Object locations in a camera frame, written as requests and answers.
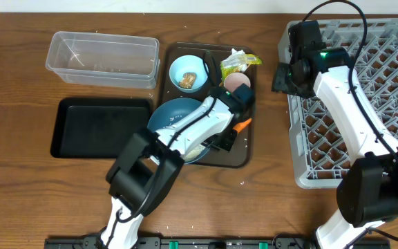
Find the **small light blue bowl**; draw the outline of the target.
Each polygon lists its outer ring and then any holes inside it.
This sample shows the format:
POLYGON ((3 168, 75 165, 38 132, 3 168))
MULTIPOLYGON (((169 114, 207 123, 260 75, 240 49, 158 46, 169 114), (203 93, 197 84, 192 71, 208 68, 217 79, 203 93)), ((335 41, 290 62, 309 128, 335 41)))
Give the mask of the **small light blue bowl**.
POLYGON ((195 93, 199 91, 207 82, 207 65, 203 59, 195 55, 183 55, 174 60, 169 68, 169 78, 176 88, 184 93, 195 93), (185 81, 186 76, 195 76, 190 88, 181 86, 181 81, 185 81))

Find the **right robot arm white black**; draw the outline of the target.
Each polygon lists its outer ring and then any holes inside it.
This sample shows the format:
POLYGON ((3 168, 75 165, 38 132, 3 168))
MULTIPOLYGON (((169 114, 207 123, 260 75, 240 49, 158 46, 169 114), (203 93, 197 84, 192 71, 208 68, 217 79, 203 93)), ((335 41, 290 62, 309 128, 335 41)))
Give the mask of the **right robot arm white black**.
POLYGON ((344 48, 327 48, 317 21, 288 29, 288 63, 278 65, 273 91, 316 96, 330 112, 350 158, 337 187, 337 211, 315 232, 317 248, 351 248, 398 217, 398 140, 384 127, 344 48))

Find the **pink plastic cup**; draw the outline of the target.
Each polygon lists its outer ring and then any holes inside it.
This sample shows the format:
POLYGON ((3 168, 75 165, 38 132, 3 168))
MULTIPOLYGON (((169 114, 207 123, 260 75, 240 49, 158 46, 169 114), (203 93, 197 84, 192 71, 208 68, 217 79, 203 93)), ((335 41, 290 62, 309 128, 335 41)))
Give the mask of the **pink plastic cup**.
POLYGON ((250 79, 244 73, 239 72, 229 74, 223 82, 224 87, 229 92, 234 92, 242 84, 251 86, 250 79))

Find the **pile of white rice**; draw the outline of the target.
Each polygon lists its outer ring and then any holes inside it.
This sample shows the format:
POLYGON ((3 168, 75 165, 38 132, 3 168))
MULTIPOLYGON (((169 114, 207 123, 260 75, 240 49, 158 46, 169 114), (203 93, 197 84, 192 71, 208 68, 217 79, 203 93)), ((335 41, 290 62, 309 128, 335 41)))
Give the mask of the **pile of white rice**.
POLYGON ((206 149, 203 145, 198 145, 193 150, 191 150, 187 155, 184 156, 185 163, 193 162, 197 157, 201 155, 201 153, 206 149))

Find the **brown food scrap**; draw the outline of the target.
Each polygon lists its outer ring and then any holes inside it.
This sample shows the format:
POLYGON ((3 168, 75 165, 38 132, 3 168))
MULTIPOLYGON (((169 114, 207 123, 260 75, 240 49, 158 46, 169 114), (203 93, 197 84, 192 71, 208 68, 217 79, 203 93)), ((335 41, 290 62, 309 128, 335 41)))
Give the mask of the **brown food scrap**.
POLYGON ((192 89, 197 75, 192 72, 184 73, 182 79, 179 81, 179 87, 182 89, 192 89))

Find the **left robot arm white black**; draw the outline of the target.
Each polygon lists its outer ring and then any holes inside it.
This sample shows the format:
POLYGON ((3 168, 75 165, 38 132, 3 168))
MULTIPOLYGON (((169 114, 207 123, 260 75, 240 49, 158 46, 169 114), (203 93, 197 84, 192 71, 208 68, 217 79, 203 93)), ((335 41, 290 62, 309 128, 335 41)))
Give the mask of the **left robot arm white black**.
POLYGON ((165 199, 185 156, 204 142, 228 149, 226 140, 248 120, 254 103, 255 93, 246 84, 234 91, 218 86, 175 124, 134 133, 106 175, 112 212, 97 248, 132 248, 143 218, 165 199))

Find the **large dark blue plate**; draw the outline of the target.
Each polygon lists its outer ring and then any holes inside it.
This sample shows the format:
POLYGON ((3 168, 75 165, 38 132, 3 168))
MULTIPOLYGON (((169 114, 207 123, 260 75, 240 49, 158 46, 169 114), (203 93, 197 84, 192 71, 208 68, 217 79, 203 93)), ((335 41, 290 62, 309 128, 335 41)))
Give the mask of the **large dark blue plate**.
MULTIPOLYGON (((168 102, 160 105, 154 111, 150 117, 147 128, 152 132, 155 132, 158 129, 173 125, 177 121, 185 118, 191 112, 195 111, 200 105, 201 102, 191 98, 177 98, 174 100, 169 100, 168 102)), ((209 148, 206 148, 201 155, 197 157, 197 159, 186 164, 193 164, 194 162, 200 160, 209 152, 209 150, 209 148)))

